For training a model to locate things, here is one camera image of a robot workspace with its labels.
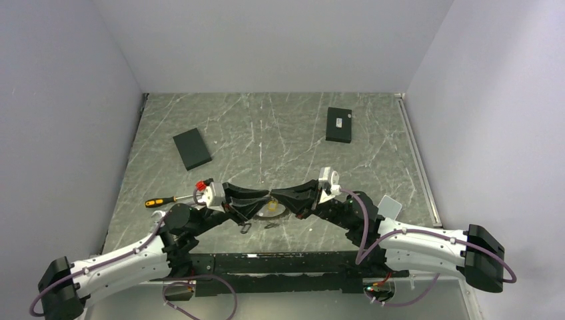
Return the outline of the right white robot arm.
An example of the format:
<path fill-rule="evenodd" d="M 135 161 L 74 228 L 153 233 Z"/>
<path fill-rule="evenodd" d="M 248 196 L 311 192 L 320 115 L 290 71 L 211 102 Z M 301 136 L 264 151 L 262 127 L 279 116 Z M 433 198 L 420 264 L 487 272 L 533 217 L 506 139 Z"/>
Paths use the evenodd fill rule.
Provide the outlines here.
<path fill-rule="evenodd" d="M 327 187 L 312 180 L 271 196 L 298 219 L 318 217 L 345 229 L 346 238 L 358 248 L 355 264 L 382 277 L 397 271 L 425 271 L 459 277 L 478 290 L 500 293 L 515 276 L 504 278 L 504 247 L 479 225 L 466 230 L 419 227 L 381 215 L 362 191 L 339 189 L 340 201 Z"/>

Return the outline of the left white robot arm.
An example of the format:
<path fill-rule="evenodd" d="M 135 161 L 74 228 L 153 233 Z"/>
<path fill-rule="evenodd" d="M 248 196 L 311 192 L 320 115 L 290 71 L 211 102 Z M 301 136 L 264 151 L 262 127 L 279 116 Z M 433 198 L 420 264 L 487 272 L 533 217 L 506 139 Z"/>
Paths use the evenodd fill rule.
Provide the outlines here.
<path fill-rule="evenodd" d="M 197 237 L 226 221 L 245 225 L 271 200 L 269 193 L 212 179 L 198 182 L 193 204 L 156 210 L 152 231 L 133 244 L 75 262 L 66 257 L 52 261 L 29 314 L 76 319 L 88 306 L 142 282 L 196 275 L 190 252 L 199 244 Z"/>

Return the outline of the yellow tag key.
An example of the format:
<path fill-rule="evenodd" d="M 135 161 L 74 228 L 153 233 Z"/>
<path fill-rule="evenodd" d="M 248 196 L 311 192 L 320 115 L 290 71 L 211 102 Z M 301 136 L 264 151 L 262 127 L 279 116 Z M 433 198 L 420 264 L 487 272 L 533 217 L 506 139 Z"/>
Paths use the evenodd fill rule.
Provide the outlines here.
<path fill-rule="evenodd" d="M 276 200 L 271 200 L 267 204 L 267 210 L 271 212 L 275 212 L 278 209 L 279 203 Z"/>

